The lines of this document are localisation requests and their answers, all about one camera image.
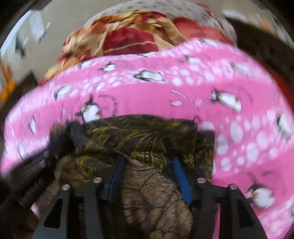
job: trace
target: metal screw head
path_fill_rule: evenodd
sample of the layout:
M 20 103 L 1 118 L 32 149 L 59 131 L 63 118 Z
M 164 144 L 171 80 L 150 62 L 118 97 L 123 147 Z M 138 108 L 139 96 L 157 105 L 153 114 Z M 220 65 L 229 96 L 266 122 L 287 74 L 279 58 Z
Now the metal screw head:
M 199 177 L 199 178 L 197 178 L 197 182 L 198 183 L 206 183 L 206 180 L 205 180 L 205 178 Z
M 236 190 L 236 189 L 238 189 L 238 186 L 236 184 L 232 183 L 232 184 L 230 184 L 230 189 Z
M 94 183 L 101 183 L 102 182 L 102 178 L 101 177 L 96 177 L 93 179 Z
M 63 186 L 62 186 L 62 190 L 63 191 L 66 191 L 66 190 L 68 190 L 70 188 L 70 186 L 68 185 L 68 184 L 64 184 Z

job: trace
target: brown patterned fabric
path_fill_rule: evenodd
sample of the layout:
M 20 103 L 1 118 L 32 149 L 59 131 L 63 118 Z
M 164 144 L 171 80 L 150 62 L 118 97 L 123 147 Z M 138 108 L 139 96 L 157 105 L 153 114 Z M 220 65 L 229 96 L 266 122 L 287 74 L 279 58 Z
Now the brown patterned fabric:
M 193 121 L 150 115 L 102 118 L 84 125 L 71 122 L 67 127 L 74 132 L 76 152 L 60 162 L 60 185 L 81 185 L 102 176 L 118 154 L 127 158 L 121 201 L 104 208 L 104 225 L 112 238 L 188 237 L 193 213 L 169 172 L 178 157 L 210 180 L 214 139 L 198 132 Z M 55 126 L 53 131 L 62 128 Z M 52 196 L 57 190 L 56 183 L 48 188 Z

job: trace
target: penguin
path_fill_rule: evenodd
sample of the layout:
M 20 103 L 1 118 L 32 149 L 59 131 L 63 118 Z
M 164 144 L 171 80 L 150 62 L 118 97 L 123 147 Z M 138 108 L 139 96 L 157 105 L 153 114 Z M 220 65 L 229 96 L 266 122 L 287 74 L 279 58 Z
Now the penguin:
M 245 194 L 249 203 L 253 203 L 258 209 L 267 209 L 275 203 L 275 196 L 273 191 L 265 185 L 256 182 L 255 177 L 248 173 L 249 177 L 253 180 L 252 186 Z
M 69 90 L 73 87 L 73 85 L 66 85 L 54 92 L 54 99 L 57 100 L 58 98 L 63 98 L 69 92 Z
M 34 117 L 32 117 L 30 119 L 29 127 L 30 127 L 30 130 L 32 131 L 32 133 L 35 134 L 37 131 L 37 128 L 36 128 L 36 121 L 35 121 Z
M 92 59 L 91 60 L 87 60 L 87 61 L 84 61 L 84 62 L 80 62 L 78 65 L 77 65 L 77 68 L 80 70 L 80 69 L 83 69 L 85 67 L 88 67 L 89 65 L 91 65 L 92 63 Z
M 98 70 L 101 70 L 104 73 L 106 73 L 106 72 L 109 72 L 109 71 L 113 71 L 115 68 L 117 68 L 117 65 L 109 62 L 107 65 L 105 65 L 102 68 L 99 68 Z
M 84 103 L 80 112 L 76 113 L 77 116 L 81 116 L 85 123 L 93 120 L 98 120 L 102 117 L 102 112 L 98 104 L 93 103 L 93 98 Z
M 294 202 L 289 209 L 289 215 L 291 218 L 294 218 Z
M 143 70 L 138 74 L 133 75 L 133 77 L 144 81 L 164 81 L 164 78 L 160 73 L 150 72 L 148 70 Z
M 156 52 L 141 53 L 141 54 L 138 54 L 138 56 L 142 56 L 142 57 L 154 57 L 154 56 L 156 56 Z
M 200 38 L 199 41 L 202 44 L 206 44 L 206 45 L 209 45 L 209 46 L 212 46 L 212 47 L 217 47 L 218 46 L 218 43 L 216 41 L 213 41 L 213 40 L 208 39 L 208 38 Z
M 277 117 L 276 125 L 278 131 L 285 137 L 286 140 L 291 139 L 293 135 L 292 127 L 288 124 L 287 117 L 285 114 L 280 114 Z
M 230 107 L 234 112 L 241 112 L 242 104 L 240 99 L 228 92 L 218 92 L 217 90 L 211 91 L 211 100 L 213 102 L 218 101 L 222 105 Z
M 198 57 L 185 56 L 185 58 L 183 60 L 180 60 L 180 62 L 201 63 L 202 61 Z
M 250 75 L 250 71 L 248 67 L 242 65 L 236 65 L 234 62 L 230 62 L 230 66 L 233 70 L 243 74 L 243 75 Z

